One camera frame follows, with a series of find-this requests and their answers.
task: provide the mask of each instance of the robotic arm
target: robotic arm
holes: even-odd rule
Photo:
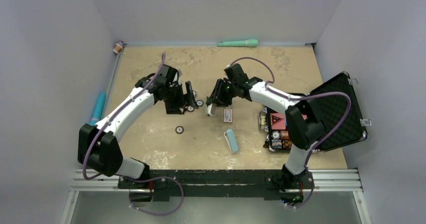
[[[216,107],[232,104],[232,98],[241,97],[254,101],[277,111],[287,119],[289,137],[293,142],[290,156],[282,167],[281,189],[291,186],[306,171],[311,148],[325,134],[322,113],[315,99],[293,100],[301,98],[278,89],[268,87],[292,100],[280,97],[266,89],[265,82],[258,78],[248,78],[238,63],[225,68],[226,78],[218,79],[211,96],[206,101],[206,114],[213,116]]]
[[[88,154],[87,166],[106,176],[149,179],[149,165],[124,157],[118,143],[136,119],[159,100],[164,101],[167,114],[183,114],[188,106],[198,108],[191,82],[185,83],[186,94],[183,94],[183,86],[179,83],[180,74],[177,69],[162,65],[152,84],[147,86],[154,74],[143,77],[135,84],[129,96],[108,116],[95,126],[85,124],[81,127],[78,138],[79,163],[83,164],[90,144],[101,131],[97,143]]]

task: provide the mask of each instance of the wooden board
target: wooden board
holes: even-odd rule
[[[223,69],[233,60],[250,56],[268,64],[275,74],[272,86],[285,92],[306,93],[321,85],[322,79],[315,55],[310,47],[299,48],[216,48],[216,47],[128,47],[115,76],[108,112],[123,101],[134,84],[156,71],[161,54],[166,53],[166,64],[183,72],[182,81],[191,81],[205,101],[216,80],[223,78]],[[249,77],[271,79],[261,64],[239,62]],[[125,156],[146,162],[152,169],[280,169],[288,154],[271,153],[263,148],[266,132],[260,132],[258,103],[245,99],[233,100],[233,123],[223,122],[223,109],[218,116],[207,117],[204,109],[184,115],[166,115],[164,103],[158,102],[129,128],[120,142]],[[175,133],[177,126],[184,133]],[[239,152],[233,154],[224,139],[226,129],[233,129]],[[312,155],[308,166],[313,169],[346,169],[342,149]]]

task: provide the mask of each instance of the white wall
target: white wall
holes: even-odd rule
[[[93,0],[116,39],[147,45],[318,41],[340,0]]]
[[[0,0],[1,223],[59,223],[113,39],[92,0]]]
[[[342,0],[316,54],[323,78],[348,71],[373,119],[344,149],[358,167],[373,223],[424,223],[426,0]]]

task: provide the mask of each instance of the green tube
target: green tube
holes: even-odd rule
[[[218,47],[257,47],[258,45],[259,42],[256,39],[218,43]]]

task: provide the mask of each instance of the cable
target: cable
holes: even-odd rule
[[[107,126],[108,125],[110,125],[111,124],[111,122],[115,119],[115,117],[121,112],[121,111],[123,111],[123,109],[125,109],[131,102],[133,102],[136,98],[138,98],[140,95],[142,95],[142,93],[149,87],[149,86],[151,86],[152,85],[152,83],[154,82],[154,80],[157,78],[157,76],[158,76],[158,74],[159,74],[159,72],[160,72],[160,69],[163,67],[163,65],[164,65],[164,61],[166,60],[166,54],[165,53],[163,53],[163,55],[161,56],[161,64],[160,64],[160,66],[158,67],[158,69],[157,69],[157,71],[155,72],[155,74],[152,74],[152,78],[151,78],[151,80],[148,82],[148,84],[144,87],[144,88],[142,88],[142,90],[141,91],[139,91],[138,93],[136,93],[135,94],[135,96],[133,96],[133,97],[131,97],[129,100],[127,100],[123,105],[121,105],[121,107],[119,107],[118,109],[117,109],[117,111],[114,113],[114,114],[112,114],[111,115],[111,117],[108,119],[108,122],[106,122],[102,127],[101,127],[101,129],[99,129],[99,131],[97,132],[97,134],[94,136],[94,138],[93,138],[93,140],[92,140],[92,142],[90,143],[90,145],[89,145],[89,148],[87,149],[87,152],[86,152],[86,155],[84,156],[84,160],[83,160],[83,177],[86,179],[86,180],[92,180],[92,179],[95,179],[96,177],[98,177],[98,176],[100,176],[101,175],[101,173],[97,173],[97,174],[95,174],[95,175],[93,175],[93,176],[91,176],[91,177],[88,177],[87,176],[87,172],[86,172],[86,170],[87,170],[87,162],[88,162],[88,159],[89,159],[89,155],[90,155],[90,153],[91,153],[91,151],[92,151],[92,149],[93,149],[93,147],[94,147],[94,145],[95,145],[95,143],[97,142],[97,140],[98,140],[98,138],[99,138],[99,136],[101,135],[101,133],[103,133],[104,132],[104,130],[107,128]],[[180,202],[179,202],[179,204],[178,204],[178,206],[175,208],[175,209],[173,209],[173,210],[171,210],[171,211],[169,211],[169,212],[166,212],[166,213],[155,213],[155,212],[150,212],[150,211],[147,211],[147,210],[142,210],[142,209],[139,209],[138,207],[135,207],[133,204],[132,204],[132,202],[131,202],[131,199],[130,199],[130,196],[129,196],[129,200],[130,200],[130,204],[131,204],[131,206],[134,208],[134,209],[136,209],[136,210],[138,210],[138,211],[141,211],[141,212],[144,212],[144,213],[147,213],[147,214],[151,214],[151,215],[169,215],[169,214],[172,214],[173,212],[175,212],[175,211],[177,211],[179,208],[180,208],[180,206],[182,205],[182,203],[183,203],[183,189],[182,189],[182,186],[180,185],[180,183],[177,181],[177,180],[175,180],[175,179],[173,179],[173,178],[170,178],[170,177],[167,177],[167,176],[163,176],[163,177],[155,177],[155,178],[152,178],[152,179],[148,179],[148,180],[136,180],[136,179],[133,179],[133,178],[130,178],[130,177],[126,177],[126,178],[128,178],[128,179],[130,179],[130,180],[132,180],[133,182],[135,182],[135,183],[146,183],[146,182],[150,182],[150,181],[154,181],[154,180],[158,180],[158,179],[171,179],[172,181],[174,181],[178,186],[179,186],[179,189],[180,189],[180,193],[181,193],[181,200],[180,200]]]
[[[180,201],[179,201],[179,204],[177,205],[177,207],[175,209],[173,209],[171,211],[168,211],[168,212],[165,212],[165,213],[151,212],[151,211],[140,209],[139,207],[136,207],[132,203],[132,198],[131,198],[132,196],[131,196],[131,193],[130,193],[129,194],[129,203],[130,203],[129,207],[133,207],[135,210],[141,211],[141,212],[149,214],[149,215],[157,215],[157,216],[170,215],[170,214],[174,213],[175,211],[177,211],[180,208],[180,206],[182,205],[182,203],[183,203],[183,188],[182,188],[182,185],[180,185],[180,183],[177,180],[175,180],[175,179],[173,179],[171,177],[168,177],[168,176],[155,177],[155,178],[148,179],[148,180],[135,180],[135,179],[129,178],[129,177],[126,177],[126,178],[129,179],[129,180],[131,180],[131,181],[133,181],[133,182],[135,182],[135,183],[147,183],[147,182],[154,181],[154,180],[159,180],[159,179],[168,179],[168,180],[174,181],[177,184],[177,186],[179,187],[179,189],[180,189]]]
[[[310,199],[310,197],[313,194],[313,188],[315,186],[314,183],[313,183],[312,173],[307,170],[307,163],[308,163],[309,158],[310,158],[310,156],[312,154],[312,150],[316,149],[328,137],[330,137],[340,127],[340,125],[342,125],[343,121],[345,121],[346,117],[349,114],[349,111],[351,110],[351,105],[352,105],[351,98],[346,93],[344,93],[344,92],[336,92],[336,91],[335,92],[320,93],[320,94],[316,94],[316,95],[312,95],[312,96],[306,96],[306,97],[301,97],[301,98],[290,98],[289,96],[285,96],[285,95],[283,95],[283,94],[281,94],[281,93],[279,93],[279,92],[277,92],[277,91],[275,91],[273,89],[268,88],[268,86],[269,86],[270,83],[274,83],[275,82],[275,76],[274,76],[274,73],[272,72],[271,68],[266,63],[262,62],[261,60],[256,59],[254,57],[240,57],[240,58],[234,60],[230,65],[234,65],[236,62],[238,62],[240,60],[243,60],[243,59],[250,59],[250,60],[257,61],[257,62],[259,62],[260,64],[262,64],[263,66],[265,66],[268,69],[268,71],[271,73],[272,81],[271,80],[266,81],[265,82],[265,88],[266,88],[266,90],[270,91],[271,93],[273,93],[273,94],[275,94],[277,96],[283,97],[283,98],[285,98],[285,99],[287,99],[289,101],[291,101],[291,100],[302,101],[302,100],[309,100],[309,99],[313,99],[313,98],[320,98],[320,97],[338,95],[338,96],[343,96],[346,99],[347,103],[348,103],[347,106],[346,106],[346,110],[343,113],[342,118],[340,118],[339,122],[337,122],[337,124],[332,128],[332,130],[330,130],[322,139],[320,139],[316,144],[312,145],[311,148],[310,148],[310,150],[309,150],[307,159],[305,161],[305,169],[306,169],[306,171],[308,172],[308,174],[310,175],[310,177],[312,179],[312,189],[311,189],[311,191],[309,193],[309,196],[306,198],[306,200],[304,202],[302,202],[302,204],[293,207],[293,208],[299,208],[299,207],[303,206]]]

